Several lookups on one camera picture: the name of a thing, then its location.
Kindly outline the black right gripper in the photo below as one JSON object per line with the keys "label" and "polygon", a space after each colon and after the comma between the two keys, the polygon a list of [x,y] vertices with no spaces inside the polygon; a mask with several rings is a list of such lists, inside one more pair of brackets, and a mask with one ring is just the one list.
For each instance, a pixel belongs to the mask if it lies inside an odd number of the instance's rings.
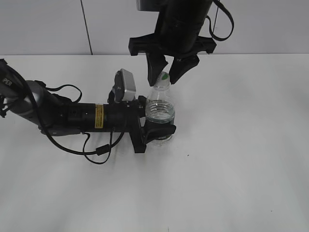
{"label": "black right gripper", "polygon": [[147,79],[151,87],[155,85],[163,69],[168,65],[164,55],[175,57],[169,75],[171,84],[175,84],[186,72],[199,64],[197,54],[206,52],[211,54],[216,48],[212,38],[198,36],[192,46],[181,47],[177,41],[164,44],[155,33],[130,38],[128,49],[131,56],[146,53]]}

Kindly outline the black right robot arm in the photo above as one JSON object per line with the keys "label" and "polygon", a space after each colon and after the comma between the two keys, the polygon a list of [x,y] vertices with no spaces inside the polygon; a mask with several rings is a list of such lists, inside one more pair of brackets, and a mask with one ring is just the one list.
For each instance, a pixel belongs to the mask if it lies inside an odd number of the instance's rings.
{"label": "black right robot arm", "polygon": [[150,86],[155,85],[167,66],[166,56],[173,58],[169,76],[175,84],[199,64],[199,52],[214,51],[214,40],[199,35],[211,4],[211,0],[168,0],[158,8],[154,32],[129,39],[131,56],[146,54]]}

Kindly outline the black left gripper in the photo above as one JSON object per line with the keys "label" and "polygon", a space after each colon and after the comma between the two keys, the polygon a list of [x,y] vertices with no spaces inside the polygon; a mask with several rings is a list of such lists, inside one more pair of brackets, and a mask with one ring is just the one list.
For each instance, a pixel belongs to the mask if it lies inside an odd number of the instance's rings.
{"label": "black left gripper", "polygon": [[137,99],[124,102],[126,128],[128,130],[134,152],[142,154],[146,150],[146,144],[156,140],[169,139],[176,131],[176,126],[166,123],[146,123],[141,126],[140,118],[145,117],[146,97],[138,96]]}

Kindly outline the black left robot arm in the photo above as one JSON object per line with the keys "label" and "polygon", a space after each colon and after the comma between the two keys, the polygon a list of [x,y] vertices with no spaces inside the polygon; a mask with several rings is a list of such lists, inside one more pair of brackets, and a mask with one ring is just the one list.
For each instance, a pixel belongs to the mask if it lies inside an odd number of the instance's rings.
{"label": "black left robot arm", "polygon": [[154,123],[145,117],[146,98],[135,97],[133,74],[125,69],[115,74],[106,104],[82,103],[57,94],[41,81],[27,81],[5,60],[0,61],[0,114],[8,111],[36,124],[49,139],[87,132],[128,133],[136,153],[144,153],[153,140],[176,131],[172,122]]}

